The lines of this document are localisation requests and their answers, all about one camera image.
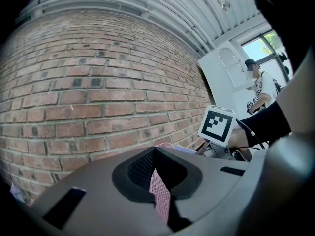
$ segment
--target cable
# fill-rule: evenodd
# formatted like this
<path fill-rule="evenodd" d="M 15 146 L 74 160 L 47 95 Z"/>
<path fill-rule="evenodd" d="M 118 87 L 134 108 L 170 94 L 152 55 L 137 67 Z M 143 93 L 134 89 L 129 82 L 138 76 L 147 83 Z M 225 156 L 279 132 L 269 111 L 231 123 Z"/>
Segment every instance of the cable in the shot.
<path fill-rule="evenodd" d="M 256 149 L 256 150 L 260 150 L 259 148 L 256 148 L 256 147 L 249 147 L 249 146 L 243 146 L 243 147 L 238 147 L 236 150 L 239 150 L 241 148 L 253 148 L 253 149 Z"/>
<path fill-rule="evenodd" d="M 262 149 L 266 149 L 265 146 L 262 144 L 262 142 L 259 140 L 259 138 L 256 136 L 255 132 L 252 131 L 246 124 L 242 123 L 240 120 L 236 119 L 237 124 L 243 128 L 247 133 L 250 135 L 254 136 L 256 140 L 258 141 L 259 145 L 261 146 Z"/>

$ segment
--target white ceiling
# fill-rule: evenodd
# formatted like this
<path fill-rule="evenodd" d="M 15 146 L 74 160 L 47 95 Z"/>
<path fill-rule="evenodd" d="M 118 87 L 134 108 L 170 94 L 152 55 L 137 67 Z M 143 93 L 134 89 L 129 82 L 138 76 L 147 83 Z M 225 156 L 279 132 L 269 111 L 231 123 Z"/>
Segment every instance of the white ceiling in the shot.
<path fill-rule="evenodd" d="M 222 1 L 230 3 L 228 11 Z M 70 8 L 131 13 L 164 27 L 200 56 L 265 22 L 253 0 L 31 0 L 17 22 Z"/>

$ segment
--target man wearing cap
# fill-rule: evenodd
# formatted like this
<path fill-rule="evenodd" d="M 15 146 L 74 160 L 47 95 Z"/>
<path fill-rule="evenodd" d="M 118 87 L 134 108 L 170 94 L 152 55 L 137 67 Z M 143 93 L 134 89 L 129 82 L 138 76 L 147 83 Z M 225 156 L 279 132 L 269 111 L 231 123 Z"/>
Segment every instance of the man wearing cap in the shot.
<path fill-rule="evenodd" d="M 271 75 L 267 72 L 261 72 L 260 66 L 255 60 L 248 59 L 245 61 L 245 65 L 250 75 L 256 79 L 255 85 L 247 88 L 247 90 L 254 90 L 256 96 L 259 98 L 249 110 L 251 113 L 254 113 L 262 105 L 268 108 L 276 101 L 277 89 Z"/>

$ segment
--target tree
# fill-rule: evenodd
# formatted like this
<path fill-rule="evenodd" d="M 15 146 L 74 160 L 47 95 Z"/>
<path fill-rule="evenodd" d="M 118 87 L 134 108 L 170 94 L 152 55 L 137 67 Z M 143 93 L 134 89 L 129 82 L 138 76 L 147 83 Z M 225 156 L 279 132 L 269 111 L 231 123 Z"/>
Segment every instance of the tree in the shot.
<path fill-rule="evenodd" d="M 267 41 L 271 44 L 271 46 L 275 50 L 282 46 L 280 38 L 276 35 L 275 32 L 269 33 L 269 34 L 265 35 L 264 37 L 267 39 Z M 261 50 L 267 55 L 271 54 L 271 51 L 266 46 L 261 47 Z"/>

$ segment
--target shirt sleeve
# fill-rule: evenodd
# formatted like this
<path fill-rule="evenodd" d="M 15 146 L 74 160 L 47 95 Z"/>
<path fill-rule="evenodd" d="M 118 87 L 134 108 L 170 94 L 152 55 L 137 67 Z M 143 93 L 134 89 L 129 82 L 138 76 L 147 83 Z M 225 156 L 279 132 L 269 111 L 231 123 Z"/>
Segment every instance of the shirt sleeve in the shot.
<path fill-rule="evenodd" d="M 275 83 L 273 78 L 268 73 L 264 73 L 261 76 L 261 93 L 265 93 L 271 98 L 274 96 Z"/>

